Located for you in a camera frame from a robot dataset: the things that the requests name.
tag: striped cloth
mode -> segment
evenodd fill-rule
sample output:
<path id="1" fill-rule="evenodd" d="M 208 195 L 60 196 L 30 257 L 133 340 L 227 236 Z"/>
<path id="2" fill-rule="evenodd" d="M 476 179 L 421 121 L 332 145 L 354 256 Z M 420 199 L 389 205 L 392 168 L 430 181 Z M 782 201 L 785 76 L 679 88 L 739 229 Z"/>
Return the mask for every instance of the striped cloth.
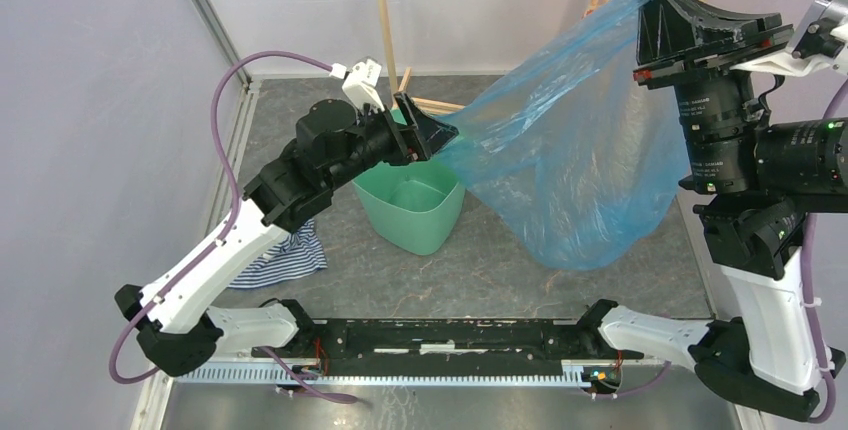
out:
<path id="1" fill-rule="evenodd" d="M 315 234 L 315 221 L 307 221 L 300 230 L 274 245 L 253 261 L 229 288 L 240 290 L 267 287 L 286 280 L 311 275 L 327 268 L 324 247 Z"/>

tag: green trash bin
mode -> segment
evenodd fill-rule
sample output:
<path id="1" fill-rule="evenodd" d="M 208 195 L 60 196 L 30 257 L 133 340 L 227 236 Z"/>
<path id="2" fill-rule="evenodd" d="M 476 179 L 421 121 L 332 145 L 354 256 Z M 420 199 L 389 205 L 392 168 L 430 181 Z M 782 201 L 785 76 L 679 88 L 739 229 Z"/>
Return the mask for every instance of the green trash bin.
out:
<path id="1" fill-rule="evenodd" d="M 403 122 L 398 110 L 395 121 Z M 381 237 L 416 255 L 438 250 L 453 230 L 465 187 L 430 160 L 403 167 L 381 163 L 353 180 L 371 226 Z"/>

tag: purple cable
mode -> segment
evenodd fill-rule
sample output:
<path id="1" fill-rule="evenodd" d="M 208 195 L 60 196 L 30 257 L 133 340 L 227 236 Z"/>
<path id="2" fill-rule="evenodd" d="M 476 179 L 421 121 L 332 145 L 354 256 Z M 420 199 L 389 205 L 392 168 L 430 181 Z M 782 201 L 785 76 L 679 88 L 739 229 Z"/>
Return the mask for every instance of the purple cable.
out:
<path id="1" fill-rule="evenodd" d="M 221 134 L 218 131 L 218 103 L 221 100 L 221 94 L 224 92 L 224 87 L 227 86 L 227 82 L 230 81 L 230 78 L 236 74 L 242 67 L 247 65 L 248 63 L 259 60 L 260 58 L 265 57 L 285 57 L 291 58 L 294 60 L 299 60 L 304 63 L 308 63 L 310 65 L 314 65 L 322 70 L 327 72 L 332 71 L 333 67 L 327 65 L 326 63 L 319 62 L 318 60 L 305 57 L 303 55 L 299 55 L 297 53 L 291 52 L 283 52 L 277 50 L 269 50 L 267 52 L 259 52 L 254 53 L 253 55 L 249 55 L 247 57 L 242 58 L 238 62 L 234 63 L 227 73 L 221 78 L 221 81 L 218 82 L 218 87 L 215 88 L 215 93 L 212 95 L 212 107 L 210 109 L 210 117 L 212 120 L 212 140 L 215 143 L 215 151 L 218 154 L 218 159 L 221 161 L 221 165 L 224 166 L 224 173 L 227 176 L 227 183 L 230 187 L 230 217 L 227 218 L 226 223 L 224 224 L 224 228 L 221 229 L 221 232 L 215 238 L 215 240 L 224 240 L 227 235 L 232 230 L 233 225 L 236 223 L 236 219 L 238 218 L 239 211 L 241 210 L 241 198 L 240 192 L 238 189 L 238 182 L 236 181 L 236 176 L 233 173 L 233 167 L 230 165 L 229 160 L 227 160 L 227 153 L 224 151 L 224 144 L 221 142 Z M 196 257 L 194 257 L 188 264 L 183 267 L 179 272 L 174 275 L 174 278 L 170 279 L 168 283 L 166 283 L 161 290 L 156 293 L 156 296 L 159 298 L 165 298 L 165 295 L 171 291 L 174 286 L 180 282 L 190 271 L 192 271 L 200 262 L 203 261 L 213 250 L 215 250 L 215 241 L 207 245 Z M 121 331 L 121 334 L 118 336 L 118 340 L 115 342 L 115 345 L 112 347 L 112 352 L 109 355 L 109 375 L 112 377 L 117 383 L 120 384 L 130 384 L 130 383 L 138 383 L 156 372 L 159 371 L 158 368 L 152 368 L 147 372 L 136 375 L 134 377 L 124 377 L 118 373 L 118 355 L 121 353 L 121 347 L 124 346 L 124 342 L 126 342 L 129 337 L 132 329 L 140 322 L 144 317 L 150 313 L 150 310 L 156 305 L 155 300 L 151 300 L 147 303 L 135 316 L 127 323 L 127 326 Z"/>
<path id="2" fill-rule="evenodd" d="M 830 104 L 822 116 L 827 120 L 836 115 L 836 110 L 842 106 L 845 97 L 848 96 L 848 80 L 846 80 L 836 94 L 830 100 Z M 816 235 L 816 221 L 818 215 L 811 213 L 807 215 L 807 221 L 804 224 L 804 242 L 801 246 L 801 289 L 804 293 L 804 303 L 807 313 L 807 321 L 810 324 L 810 335 L 813 338 L 813 345 L 816 347 L 816 361 L 819 368 L 829 368 L 830 361 L 827 358 L 827 348 L 824 345 L 824 334 L 819 321 L 819 314 L 816 307 L 812 306 L 815 301 L 815 293 L 813 292 L 813 239 Z M 833 380 L 829 370 L 822 372 L 825 388 L 827 388 L 827 400 L 825 400 L 824 409 L 817 416 L 810 419 L 810 423 L 824 423 L 833 414 L 836 408 L 836 382 Z"/>
<path id="3" fill-rule="evenodd" d="M 654 378 L 650 379 L 644 385 L 639 385 L 636 388 L 631 388 L 630 390 L 625 390 L 623 392 L 615 392 L 615 393 L 607 393 L 607 394 L 595 393 L 593 398 L 595 400 L 617 400 L 617 399 L 622 398 L 622 397 L 632 397 L 634 395 L 639 395 L 640 393 L 647 392 L 648 390 L 656 387 L 663 380 L 665 380 L 665 377 L 668 376 L 668 371 L 670 369 L 671 369 L 671 362 L 665 362 L 663 364 L 663 368 L 660 369 L 660 372 L 657 373 L 654 376 Z"/>
<path id="4" fill-rule="evenodd" d="M 350 405 L 359 401 L 358 398 L 354 397 L 353 395 L 348 395 L 347 393 L 324 393 L 315 390 L 314 388 L 312 388 L 312 385 L 309 385 L 308 383 L 306 383 L 305 380 L 303 380 L 303 378 L 301 378 L 298 374 L 294 373 L 292 369 L 290 369 L 289 366 L 286 365 L 286 362 L 284 362 L 282 358 L 278 357 L 277 354 L 274 353 L 274 349 L 272 349 L 271 347 L 258 348 L 259 350 L 262 350 L 263 352 L 267 353 L 269 357 L 273 358 L 274 361 L 277 362 L 277 365 L 283 367 L 283 370 L 288 374 L 288 376 L 290 376 L 295 382 L 297 382 L 298 385 L 303 387 L 303 389 L 306 390 L 306 392 L 309 394 L 304 395 L 302 393 L 298 393 L 296 395 L 323 398 L 328 402 L 341 403 L 344 405 Z"/>

